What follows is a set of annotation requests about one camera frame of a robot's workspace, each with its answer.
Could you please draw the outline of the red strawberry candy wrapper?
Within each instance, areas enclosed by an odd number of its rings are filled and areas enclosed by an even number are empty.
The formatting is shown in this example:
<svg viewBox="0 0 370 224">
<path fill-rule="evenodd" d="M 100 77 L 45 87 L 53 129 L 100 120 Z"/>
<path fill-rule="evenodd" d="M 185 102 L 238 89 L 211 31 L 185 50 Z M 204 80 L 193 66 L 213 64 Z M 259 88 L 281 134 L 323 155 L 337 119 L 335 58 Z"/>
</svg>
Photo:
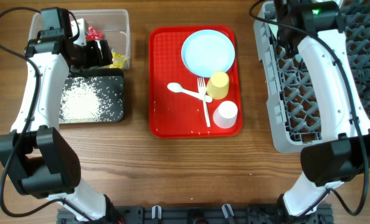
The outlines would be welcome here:
<svg viewBox="0 0 370 224">
<path fill-rule="evenodd" d="M 96 30 L 92 26 L 88 27 L 88 33 L 86 35 L 86 40 L 103 40 L 104 34 L 102 30 Z"/>
</svg>

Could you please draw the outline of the yellow foil wrapper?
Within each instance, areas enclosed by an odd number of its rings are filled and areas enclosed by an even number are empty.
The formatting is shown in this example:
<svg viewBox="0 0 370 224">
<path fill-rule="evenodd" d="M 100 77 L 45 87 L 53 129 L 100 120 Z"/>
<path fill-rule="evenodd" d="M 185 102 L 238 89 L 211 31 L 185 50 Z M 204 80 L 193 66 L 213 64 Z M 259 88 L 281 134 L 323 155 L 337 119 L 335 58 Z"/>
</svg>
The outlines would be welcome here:
<svg viewBox="0 0 370 224">
<path fill-rule="evenodd" d="M 111 52 L 111 53 L 112 53 L 112 57 L 113 57 L 112 64 L 110 64 L 108 67 L 109 68 L 123 69 L 125 67 L 125 64 L 128 61 L 128 57 L 124 56 L 124 55 L 121 55 L 121 54 L 118 54 L 118 53 L 115 53 L 115 52 Z"/>
</svg>

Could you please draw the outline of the light blue plate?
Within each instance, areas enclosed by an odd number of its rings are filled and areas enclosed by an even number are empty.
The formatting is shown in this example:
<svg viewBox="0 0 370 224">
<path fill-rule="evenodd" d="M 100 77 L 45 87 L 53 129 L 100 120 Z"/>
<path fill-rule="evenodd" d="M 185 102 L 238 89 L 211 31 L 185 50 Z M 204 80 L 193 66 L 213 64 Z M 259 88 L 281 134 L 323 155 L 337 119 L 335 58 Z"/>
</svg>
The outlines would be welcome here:
<svg viewBox="0 0 370 224">
<path fill-rule="evenodd" d="M 235 47 L 228 36 L 217 30 L 199 30 L 184 41 L 181 59 L 191 73 L 210 78 L 215 72 L 227 72 L 232 67 Z"/>
</svg>

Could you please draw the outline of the yellow plastic cup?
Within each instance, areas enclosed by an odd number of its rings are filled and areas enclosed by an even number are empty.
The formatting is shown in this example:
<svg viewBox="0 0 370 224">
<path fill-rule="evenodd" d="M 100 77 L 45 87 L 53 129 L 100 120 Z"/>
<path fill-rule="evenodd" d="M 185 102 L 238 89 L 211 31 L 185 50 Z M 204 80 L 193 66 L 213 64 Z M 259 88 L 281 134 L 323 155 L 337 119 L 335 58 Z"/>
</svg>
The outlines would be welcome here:
<svg viewBox="0 0 370 224">
<path fill-rule="evenodd" d="M 226 72 L 215 72 L 207 83 L 207 94 L 214 100 L 221 100 L 229 92 L 229 76 Z"/>
</svg>

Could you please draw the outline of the white plastic fork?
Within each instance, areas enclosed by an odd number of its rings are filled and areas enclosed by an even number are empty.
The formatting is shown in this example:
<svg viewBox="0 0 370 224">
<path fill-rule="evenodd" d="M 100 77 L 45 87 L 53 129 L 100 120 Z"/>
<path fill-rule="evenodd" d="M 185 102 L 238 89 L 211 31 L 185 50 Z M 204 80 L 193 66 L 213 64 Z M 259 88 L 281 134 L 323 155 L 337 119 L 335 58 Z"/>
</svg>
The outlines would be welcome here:
<svg viewBox="0 0 370 224">
<path fill-rule="evenodd" d="M 203 77 L 199 77 L 197 79 L 197 86 L 198 86 L 198 91 L 201 95 L 202 102 L 203 102 L 204 116 L 205 116 L 205 119 L 206 119 L 206 126 L 208 128 L 210 128 L 211 127 L 211 122 L 210 122 L 210 119 L 209 119 L 209 112 L 208 112 L 208 109 L 207 109 L 207 102 L 206 102 L 207 89 L 206 89 L 206 84 L 205 84 L 205 81 L 204 81 Z"/>
</svg>

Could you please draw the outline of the white plastic cup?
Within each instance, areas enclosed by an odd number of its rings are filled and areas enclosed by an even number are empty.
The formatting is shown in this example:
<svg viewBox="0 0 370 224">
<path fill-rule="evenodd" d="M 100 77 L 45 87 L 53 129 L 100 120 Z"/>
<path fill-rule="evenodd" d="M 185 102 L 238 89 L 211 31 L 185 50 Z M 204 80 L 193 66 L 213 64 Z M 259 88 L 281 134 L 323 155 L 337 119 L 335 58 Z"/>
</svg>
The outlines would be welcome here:
<svg viewBox="0 0 370 224">
<path fill-rule="evenodd" d="M 233 101 L 223 101 L 213 113 L 214 123 L 223 129 L 233 127 L 238 115 L 238 107 Z"/>
</svg>

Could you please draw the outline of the white plastic spoon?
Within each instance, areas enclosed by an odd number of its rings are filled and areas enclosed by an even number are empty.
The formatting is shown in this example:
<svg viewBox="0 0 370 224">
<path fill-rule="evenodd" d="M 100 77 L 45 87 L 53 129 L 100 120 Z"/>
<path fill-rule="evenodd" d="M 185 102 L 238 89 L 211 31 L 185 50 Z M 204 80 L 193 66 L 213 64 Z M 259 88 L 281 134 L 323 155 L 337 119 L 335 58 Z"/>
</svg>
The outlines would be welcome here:
<svg viewBox="0 0 370 224">
<path fill-rule="evenodd" d="M 168 83 L 167 88 L 168 88 L 168 90 L 170 90 L 171 92 L 174 92 L 174 93 L 184 93 L 184 94 L 187 94 L 189 96 L 195 97 L 199 100 L 205 99 L 205 101 L 207 103 L 212 103 L 212 101 L 213 101 L 211 96 L 206 95 L 203 98 L 200 93 L 190 91 L 190 90 L 186 90 L 179 83 L 176 83 L 176 82 Z"/>
</svg>

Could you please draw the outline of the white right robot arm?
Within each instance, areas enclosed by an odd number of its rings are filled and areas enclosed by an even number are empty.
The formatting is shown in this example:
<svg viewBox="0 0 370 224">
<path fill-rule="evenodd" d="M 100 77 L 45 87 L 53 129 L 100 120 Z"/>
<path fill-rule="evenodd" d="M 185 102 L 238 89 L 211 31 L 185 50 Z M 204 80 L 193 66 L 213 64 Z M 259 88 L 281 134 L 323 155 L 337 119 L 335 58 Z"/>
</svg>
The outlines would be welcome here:
<svg viewBox="0 0 370 224">
<path fill-rule="evenodd" d="M 337 188 L 363 176 L 362 211 L 369 190 L 370 120 L 346 55 L 346 33 L 335 1 L 275 1 L 277 40 L 300 55 L 310 76 L 321 120 L 322 142 L 301 151 L 301 176 L 282 195 L 291 218 L 305 217 Z"/>
</svg>

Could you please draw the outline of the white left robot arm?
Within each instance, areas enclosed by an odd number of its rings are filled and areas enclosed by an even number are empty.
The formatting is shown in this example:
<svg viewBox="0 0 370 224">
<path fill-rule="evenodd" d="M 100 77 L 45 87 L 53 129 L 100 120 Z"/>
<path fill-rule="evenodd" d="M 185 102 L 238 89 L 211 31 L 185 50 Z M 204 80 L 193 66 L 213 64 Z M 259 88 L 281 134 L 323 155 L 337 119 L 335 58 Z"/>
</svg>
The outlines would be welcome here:
<svg viewBox="0 0 370 224">
<path fill-rule="evenodd" d="M 122 75 L 110 68 L 108 44 L 86 41 L 86 28 L 66 9 L 40 10 L 43 28 L 21 58 L 28 75 L 20 112 L 11 132 L 0 135 L 4 167 L 0 188 L 10 179 L 17 192 L 59 203 L 78 222 L 123 223 L 110 199 L 81 178 L 80 161 L 59 132 L 63 87 L 68 77 Z"/>
</svg>

